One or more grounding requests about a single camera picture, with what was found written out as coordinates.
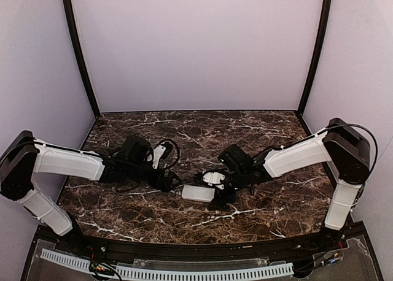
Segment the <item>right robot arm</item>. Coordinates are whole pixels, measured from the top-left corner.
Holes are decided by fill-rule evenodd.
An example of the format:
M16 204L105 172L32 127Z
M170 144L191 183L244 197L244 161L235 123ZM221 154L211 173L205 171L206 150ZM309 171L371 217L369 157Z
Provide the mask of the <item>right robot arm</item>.
M209 170L195 176L215 189L210 203L213 209L226 209L236 192L252 188L286 173L314 164L331 162L338 171L335 191L323 225L316 238L319 249L331 248L341 238L347 217L361 197L378 158L358 130L360 125L333 118L318 132L290 145L268 147L254 156L232 144L219 156L223 169Z

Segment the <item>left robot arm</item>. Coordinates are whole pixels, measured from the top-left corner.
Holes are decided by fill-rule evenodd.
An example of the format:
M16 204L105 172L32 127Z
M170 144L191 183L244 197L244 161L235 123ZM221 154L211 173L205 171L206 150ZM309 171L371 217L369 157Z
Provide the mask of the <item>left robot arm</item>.
M85 178L102 183L132 179L156 190L169 192L181 179L160 161L179 147L171 139L155 147L137 136L127 137L123 145L108 155L48 144L22 131L1 156L1 195L17 201L59 236L77 229L71 216L43 194L33 183L33 174L48 173Z

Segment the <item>white remote control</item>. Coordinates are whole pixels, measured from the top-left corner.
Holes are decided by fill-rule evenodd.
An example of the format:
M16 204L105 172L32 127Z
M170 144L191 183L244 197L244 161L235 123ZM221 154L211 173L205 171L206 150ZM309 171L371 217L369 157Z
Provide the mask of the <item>white remote control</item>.
M200 202L211 202L214 198L215 189L186 185L182 189L183 199Z

